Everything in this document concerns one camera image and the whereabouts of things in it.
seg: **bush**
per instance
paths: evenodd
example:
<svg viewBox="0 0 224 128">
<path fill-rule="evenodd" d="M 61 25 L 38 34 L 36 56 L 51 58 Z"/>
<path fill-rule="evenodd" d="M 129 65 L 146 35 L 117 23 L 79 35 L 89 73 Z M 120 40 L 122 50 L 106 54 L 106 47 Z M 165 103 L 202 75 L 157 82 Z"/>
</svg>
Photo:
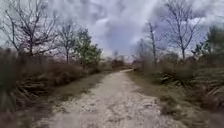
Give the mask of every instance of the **bush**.
<svg viewBox="0 0 224 128">
<path fill-rule="evenodd" d="M 67 85 L 86 75 L 80 66 L 71 64 L 32 65 L 28 66 L 33 67 L 32 70 L 24 67 L 22 78 L 17 81 L 16 99 L 20 107 L 33 104 L 35 99 L 49 94 L 54 87 Z"/>
<path fill-rule="evenodd" d="M 194 69 L 189 65 L 187 62 L 177 60 L 175 62 L 163 61 L 152 75 L 153 82 L 165 85 L 192 86 Z"/>
<path fill-rule="evenodd" d="M 199 57 L 197 63 L 199 68 L 223 67 L 224 56 L 223 54 L 218 53 L 204 54 L 201 57 Z"/>
<path fill-rule="evenodd" d="M 0 112 L 15 111 L 13 89 L 18 71 L 16 56 L 10 49 L 0 49 Z"/>
<path fill-rule="evenodd" d="M 196 86 L 191 95 L 202 107 L 224 109 L 224 69 L 203 68 L 194 74 L 192 83 Z"/>
</svg>

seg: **gray cloud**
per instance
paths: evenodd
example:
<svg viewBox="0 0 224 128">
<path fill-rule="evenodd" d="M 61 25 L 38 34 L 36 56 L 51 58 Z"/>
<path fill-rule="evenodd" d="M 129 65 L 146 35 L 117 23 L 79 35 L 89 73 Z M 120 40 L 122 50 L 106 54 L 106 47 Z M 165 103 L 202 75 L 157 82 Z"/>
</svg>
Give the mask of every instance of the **gray cloud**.
<svg viewBox="0 0 224 128">
<path fill-rule="evenodd" d="M 156 22 L 165 0 L 48 0 L 50 9 L 62 19 L 75 19 L 87 27 L 95 43 L 109 55 L 118 50 L 130 55 L 131 47 L 143 36 L 147 20 Z M 194 11 L 203 13 L 203 25 L 221 24 L 224 0 L 194 0 Z"/>
</svg>

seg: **leafless tree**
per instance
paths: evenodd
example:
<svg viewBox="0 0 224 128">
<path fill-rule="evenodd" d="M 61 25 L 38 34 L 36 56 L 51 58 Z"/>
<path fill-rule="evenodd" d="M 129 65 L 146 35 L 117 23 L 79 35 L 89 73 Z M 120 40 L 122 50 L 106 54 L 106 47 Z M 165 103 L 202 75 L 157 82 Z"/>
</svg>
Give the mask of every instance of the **leafless tree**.
<svg viewBox="0 0 224 128">
<path fill-rule="evenodd" d="M 114 51 L 113 56 L 114 56 L 115 60 L 117 60 L 119 58 L 119 53 L 117 50 Z"/>
<path fill-rule="evenodd" d="M 137 58 L 144 60 L 148 54 L 148 46 L 145 43 L 145 40 L 140 39 L 136 47 Z"/>
<path fill-rule="evenodd" d="M 156 25 L 152 25 L 152 23 L 148 23 L 149 26 L 149 39 L 150 39 L 150 44 L 152 44 L 152 54 L 153 54 L 153 63 L 154 66 L 156 67 L 157 65 L 157 46 L 156 43 L 159 41 L 159 39 L 156 38 L 155 36 L 155 29 Z"/>
<path fill-rule="evenodd" d="M 167 0 L 166 2 L 165 20 L 170 27 L 167 32 L 169 41 L 181 49 L 183 59 L 186 58 L 186 49 L 192 42 L 201 20 L 201 16 L 194 14 L 191 3 L 188 0 Z"/>
<path fill-rule="evenodd" d="M 72 57 L 72 50 L 76 43 L 77 26 L 73 21 L 62 23 L 58 29 L 60 53 L 66 56 L 66 62 L 69 63 L 69 59 Z"/>
<path fill-rule="evenodd" d="M 9 0 L 7 4 L 1 28 L 8 37 L 7 42 L 18 53 L 26 52 L 29 56 L 51 50 L 56 37 L 53 32 L 56 20 L 46 12 L 47 3 L 28 0 L 28 6 L 23 6 L 20 0 Z"/>
</svg>

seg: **dry grass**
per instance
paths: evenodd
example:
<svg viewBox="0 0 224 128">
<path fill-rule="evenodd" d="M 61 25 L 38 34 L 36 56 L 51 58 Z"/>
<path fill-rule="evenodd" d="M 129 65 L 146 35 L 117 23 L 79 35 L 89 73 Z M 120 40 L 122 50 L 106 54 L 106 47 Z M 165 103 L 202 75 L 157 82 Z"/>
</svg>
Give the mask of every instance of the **dry grass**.
<svg viewBox="0 0 224 128">
<path fill-rule="evenodd" d="M 155 85 L 149 78 L 136 72 L 129 72 L 128 75 L 142 88 L 141 93 L 160 99 L 162 114 L 172 116 L 189 128 L 207 127 L 207 113 L 186 101 L 186 90 L 181 86 Z"/>
<path fill-rule="evenodd" d="M 34 122 L 51 116 L 52 106 L 60 105 L 63 101 L 80 97 L 81 94 L 89 92 L 89 89 L 95 87 L 106 74 L 95 74 L 69 85 L 56 88 L 50 96 L 40 99 L 39 104 L 29 110 L 17 112 L 18 128 L 30 128 Z"/>
</svg>

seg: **sandy ground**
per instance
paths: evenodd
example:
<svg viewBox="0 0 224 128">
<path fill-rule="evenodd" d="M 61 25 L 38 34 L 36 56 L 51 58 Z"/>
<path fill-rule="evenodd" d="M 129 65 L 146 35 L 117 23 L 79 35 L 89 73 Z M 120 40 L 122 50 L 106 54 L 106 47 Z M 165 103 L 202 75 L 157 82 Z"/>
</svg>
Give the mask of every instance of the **sandy ground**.
<svg viewBox="0 0 224 128">
<path fill-rule="evenodd" d="M 136 92 L 138 87 L 125 71 L 113 73 L 80 99 L 62 103 L 54 116 L 37 126 L 49 128 L 184 128 L 170 117 L 160 115 L 157 98 Z"/>
</svg>

